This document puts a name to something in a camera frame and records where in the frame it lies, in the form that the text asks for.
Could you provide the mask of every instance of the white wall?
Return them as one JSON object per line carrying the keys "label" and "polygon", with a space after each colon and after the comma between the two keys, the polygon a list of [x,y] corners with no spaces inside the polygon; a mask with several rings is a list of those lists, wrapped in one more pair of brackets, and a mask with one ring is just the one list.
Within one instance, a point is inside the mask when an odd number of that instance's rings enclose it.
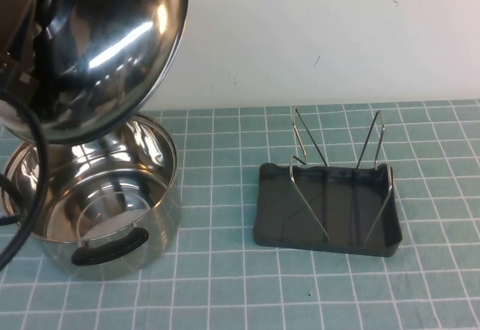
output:
{"label": "white wall", "polygon": [[479,95],[480,0],[190,0],[146,108]]}

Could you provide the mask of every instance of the drip tray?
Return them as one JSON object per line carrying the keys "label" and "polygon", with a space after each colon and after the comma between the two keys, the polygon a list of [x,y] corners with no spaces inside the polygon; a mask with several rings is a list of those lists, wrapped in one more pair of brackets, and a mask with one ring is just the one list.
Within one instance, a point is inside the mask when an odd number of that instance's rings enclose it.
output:
{"label": "drip tray", "polygon": [[398,249],[402,233],[393,189],[389,196],[389,170],[392,168],[385,164],[358,171],[294,166],[295,183],[323,224],[323,231],[292,186],[289,167],[264,163],[259,170],[255,242],[270,247],[390,257]]}

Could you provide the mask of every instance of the pot rim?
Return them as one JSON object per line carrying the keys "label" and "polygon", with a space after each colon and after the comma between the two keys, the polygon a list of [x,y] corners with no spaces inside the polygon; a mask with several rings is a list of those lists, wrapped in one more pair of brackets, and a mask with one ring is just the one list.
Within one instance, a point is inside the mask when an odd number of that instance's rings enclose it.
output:
{"label": "pot rim", "polygon": [[[133,115],[130,120],[128,121],[131,121],[131,120],[134,120],[134,121],[137,121],[137,122],[140,122],[144,125],[147,125],[149,126],[151,129],[153,129],[155,132],[157,133],[160,133],[168,142],[168,145],[170,147],[170,150],[172,152],[172,155],[173,155],[173,159],[175,160],[175,166],[173,167],[173,173],[172,173],[172,176],[170,177],[170,180],[168,182],[168,185],[165,189],[165,192],[163,193],[162,197],[148,210],[146,211],[141,217],[138,217],[136,220],[132,221],[131,223],[121,227],[121,228],[118,228],[116,229],[114,232],[111,232],[109,234],[106,234],[106,235],[102,235],[102,236],[98,236],[96,238],[88,238],[88,239],[78,239],[76,241],[61,241],[61,240],[57,240],[55,238],[47,238],[47,237],[44,237],[42,235],[38,235],[34,232],[31,232],[30,233],[30,236],[33,237],[33,238],[36,238],[38,240],[42,240],[42,241],[45,241],[45,242],[51,242],[51,243],[57,243],[57,244],[79,244],[79,243],[83,243],[83,244],[86,244],[88,242],[92,242],[92,241],[95,241],[95,240],[98,240],[98,239],[102,239],[102,238],[106,238],[107,236],[111,236],[115,233],[119,233],[123,230],[126,230],[128,227],[131,227],[133,223],[136,223],[138,221],[141,221],[148,213],[150,213],[151,211],[154,211],[155,209],[159,208],[162,204],[162,202],[164,201],[165,197],[167,196],[167,194],[172,190],[172,188],[175,186],[175,183],[176,183],[176,177],[177,177],[177,173],[179,171],[179,153],[177,151],[177,148],[175,146],[175,143],[173,142],[173,138],[172,136],[170,135],[170,133],[167,131],[167,129],[165,129],[165,127],[163,127],[162,125],[160,125],[158,122],[156,122],[153,118],[145,115],[145,114],[142,114],[142,113],[137,113],[135,115]],[[7,165],[5,166],[5,169],[4,169],[4,174],[7,175],[8,172],[11,170],[12,166],[14,164],[16,164],[18,166],[18,164],[25,158],[25,156],[28,154],[27,150],[29,148],[33,147],[33,145],[31,143],[28,143],[28,142],[23,142],[21,143],[18,148],[16,148],[16,150],[13,152],[13,154],[8,158],[8,162],[7,162]],[[3,207],[4,207],[4,211],[7,215],[13,215],[14,212],[11,208],[11,200],[10,200],[10,197],[9,196],[6,196],[6,193],[3,189],[1,189],[1,203],[3,204]],[[15,223],[18,227],[21,227],[22,224],[20,222],[17,222]]]}

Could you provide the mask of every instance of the table surface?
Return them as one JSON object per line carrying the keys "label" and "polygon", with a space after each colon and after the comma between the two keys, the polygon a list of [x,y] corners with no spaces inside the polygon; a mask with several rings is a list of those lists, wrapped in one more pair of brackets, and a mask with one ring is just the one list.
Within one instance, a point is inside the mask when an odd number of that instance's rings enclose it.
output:
{"label": "table surface", "polygon": [[[254,243],[258,166],[296,153],[290,107],[147,112],[180,152],[183,218],[168,252],[131,276],[88,282],[57,270],[29,240],[0,273],[0,328],[480,328],[480,103],[299,109],[328,162],[349,167],[383,109],[380,158],[394,168],[403,231],[393,257]],[[0,161],[18,144],[4,130]],[[1,248],[14,230],[0,229]]]}

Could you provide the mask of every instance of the stainless steel pot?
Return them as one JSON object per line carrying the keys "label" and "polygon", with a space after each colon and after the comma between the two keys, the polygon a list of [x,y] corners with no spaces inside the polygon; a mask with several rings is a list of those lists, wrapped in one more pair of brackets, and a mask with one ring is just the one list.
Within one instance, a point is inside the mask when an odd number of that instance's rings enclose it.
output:
{"label": "stainless steel pot", "polygon": [[[51,145],[49,158],[48,194],[31,235],[65,271],[92,280],[117,278],[167,249],[181,215],[178,158],[159,124],[135,115],[93,142]],[[2,191],[4,209],[22,214],[37,187],[35,147],[22,144],[5,174],[23,198],[20,208]]]}

